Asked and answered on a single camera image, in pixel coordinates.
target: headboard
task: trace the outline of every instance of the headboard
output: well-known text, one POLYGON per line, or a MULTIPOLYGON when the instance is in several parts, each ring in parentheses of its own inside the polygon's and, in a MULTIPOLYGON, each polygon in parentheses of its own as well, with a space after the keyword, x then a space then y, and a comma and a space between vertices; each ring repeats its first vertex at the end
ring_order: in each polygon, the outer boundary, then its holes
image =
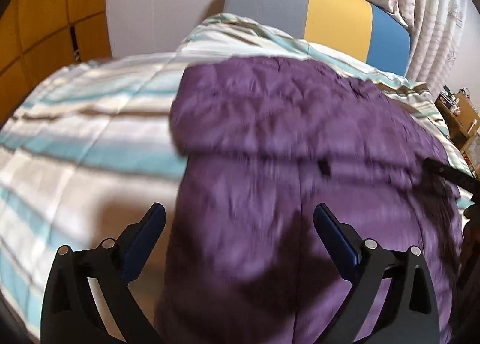
POLYGON ((366 0, 225 0, 224 11, 405 75, 408 32, 366 0))

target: folded purple garment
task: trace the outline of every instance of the folded purple garment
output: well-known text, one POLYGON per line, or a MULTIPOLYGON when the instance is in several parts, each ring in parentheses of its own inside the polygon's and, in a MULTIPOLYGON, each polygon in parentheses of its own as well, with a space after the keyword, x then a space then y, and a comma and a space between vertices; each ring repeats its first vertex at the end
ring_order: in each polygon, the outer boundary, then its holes
POLYGON ((171 128, 189 159, 155 317, 169 344, 312 344, 350 289, 313 226, 323 202, 385 248, 420 246, 448 340, 458 189, 422 172, 445 149, 371 81, 286 58, 191 67, 171 128))

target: striped comforter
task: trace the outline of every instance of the striped comforter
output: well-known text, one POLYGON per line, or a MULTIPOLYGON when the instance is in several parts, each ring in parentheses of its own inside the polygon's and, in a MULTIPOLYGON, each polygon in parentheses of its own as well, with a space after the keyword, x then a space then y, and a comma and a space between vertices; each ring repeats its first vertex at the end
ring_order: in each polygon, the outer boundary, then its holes
MULTIPOLYGON (((424 83, 238 16, 207 19, 176 52, 62 68, 37 86, 0 131, 0 289, 33 335, 39 336, 57 248, 96 247, 160 202, 170 215, 165 234, 130 286, 152 321, 186 165, 169 134, 170 106, 186 67, 233 55, 315 59, 341 76, 370 79, 441 141, 452 166, 470 173, 424 83)), ((461 191, 459 209, 469 204, 470 195, 461 191)), ((121 337, 98 299, 107 327, 121 337)))

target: silver screw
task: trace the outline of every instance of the silver screw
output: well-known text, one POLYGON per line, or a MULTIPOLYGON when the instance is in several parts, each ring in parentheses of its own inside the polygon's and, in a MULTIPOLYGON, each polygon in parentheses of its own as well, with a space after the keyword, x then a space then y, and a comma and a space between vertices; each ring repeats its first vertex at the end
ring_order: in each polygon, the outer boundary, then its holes
POLYGON ((104 247, 106 250, 109 250, 115 245, 115 240, 113 238, 107 238, 106 240, 103 240, 102 247, 104 247))
POLYGON ((419 247, 413 246, 410 248, 410 251, 415 255, 415 256, 420 256, 422 254, 422 251, 420 250, 419 247))
POLYGON ((63 245, 58 249, 58 254, 59 255, 65 255, 66 253, 68 253, 68 251, 69 251, 68 246, 63 245))
POLYGON ((375 240, 372 240, 371 238, 367 238, 365 240, 365 246, 369 248, 369 250, 374 250, 376 247, 378 247, 378 244, 375 240))

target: striped bedding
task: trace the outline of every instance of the striped bedding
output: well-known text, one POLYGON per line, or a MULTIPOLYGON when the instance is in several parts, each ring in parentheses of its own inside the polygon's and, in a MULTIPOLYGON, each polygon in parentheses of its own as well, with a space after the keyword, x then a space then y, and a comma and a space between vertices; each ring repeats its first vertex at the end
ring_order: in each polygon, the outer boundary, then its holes
MULTIPOLYGON (((233 55, 316 59, 341 76, 371 79, 441 141, 452 166, 469 173, 424 83, 238 16, 207 19, 172 53, 62 68, 37 86, 0 131, 0 289, 33 335, 39 336, 57 248, 96 247, 160 202, 169 214, 165 234, 130 286, 152 321, 186 165, 169 134, 170 106, 186 67, 233 55)), ((459 209, 469 204, 470 194, 461 191, 459 209)), ((97 299, 107 327, 121 337, 97 299)))

